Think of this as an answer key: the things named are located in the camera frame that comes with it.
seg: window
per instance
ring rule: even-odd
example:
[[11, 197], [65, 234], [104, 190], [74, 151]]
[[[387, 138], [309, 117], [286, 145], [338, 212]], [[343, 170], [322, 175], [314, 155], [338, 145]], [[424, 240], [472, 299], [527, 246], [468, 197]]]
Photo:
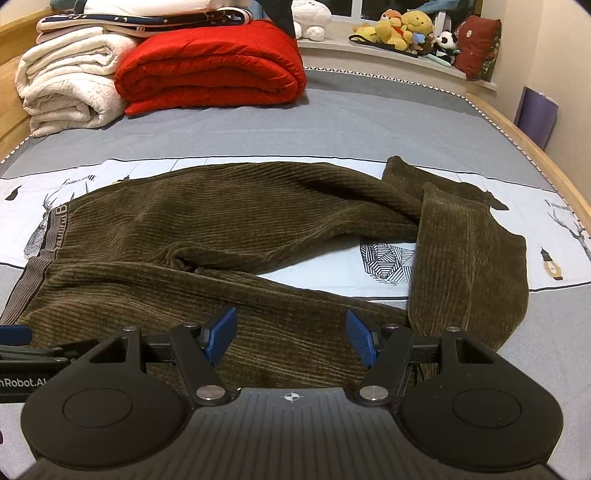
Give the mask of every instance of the window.
[[[366, 20], [377, 21], [387, 9], [404, 13], [414, 10], [427, 3], [427, 0], [321, 0], [336, 16], [336, 21], [361, 23]], [[482, 0], [460, 0], [459, 11], [461, 19], [474, 13], [478, 15], [482, 10]]]

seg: brown corduroy pants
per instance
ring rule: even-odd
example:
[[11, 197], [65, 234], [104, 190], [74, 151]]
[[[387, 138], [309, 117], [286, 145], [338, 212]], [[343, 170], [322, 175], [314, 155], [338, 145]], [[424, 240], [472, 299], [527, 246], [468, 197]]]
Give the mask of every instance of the brown corduroy pants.
[[[194, 167], [128, 180], [51, 212], [2, 315], [36, 344], [146, 334], [234, 305], [218, 368], [231, 386], [348, 387], [364, 368], [345, 313], [438, 335], [467, 329], [499, 348], [525, 315], [525, 240], [498, 225], [490, 193], [388, 160], [382, 180], [331, 164]], [[417, 242], [407, 312], [256, 275], [337, 235]]]

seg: wooden bed frame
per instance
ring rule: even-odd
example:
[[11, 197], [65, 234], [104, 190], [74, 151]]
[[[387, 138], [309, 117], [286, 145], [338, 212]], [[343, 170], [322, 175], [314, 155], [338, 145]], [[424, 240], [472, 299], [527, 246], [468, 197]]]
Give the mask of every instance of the wooden bed frame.
[[[35, 44], [38, 20], [50, 14], [51, 9], [45, 9], [0, 27], [0, 163], [28, 137], [28, 115], [14, 88], [14, 76], [20, 56]], [[483, 99], [470, 93], [466, 96], [529, 156], [591, 232], [591, 206], [556, 163]]]

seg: red blanket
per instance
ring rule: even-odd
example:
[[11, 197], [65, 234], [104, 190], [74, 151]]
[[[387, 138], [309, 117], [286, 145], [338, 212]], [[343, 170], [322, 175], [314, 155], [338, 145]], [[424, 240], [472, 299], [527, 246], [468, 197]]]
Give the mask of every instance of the red blanket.
[[190, 106], [276, 105], [306, 87], [297, 43], [266, 20], [149, 38], [120, 65], [128, 115]]

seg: panda plush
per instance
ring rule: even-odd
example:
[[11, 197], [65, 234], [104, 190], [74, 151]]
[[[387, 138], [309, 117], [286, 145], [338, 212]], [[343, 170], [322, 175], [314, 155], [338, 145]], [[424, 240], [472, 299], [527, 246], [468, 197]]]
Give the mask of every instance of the panda plush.
[[438, 59], [448, 62], [453, 65], [456, 61], [456, 54], [460, 51], [457, 48], [457, 37], [452, 32], [441, 32], [435, 39], [435, 48], [433, 55]]

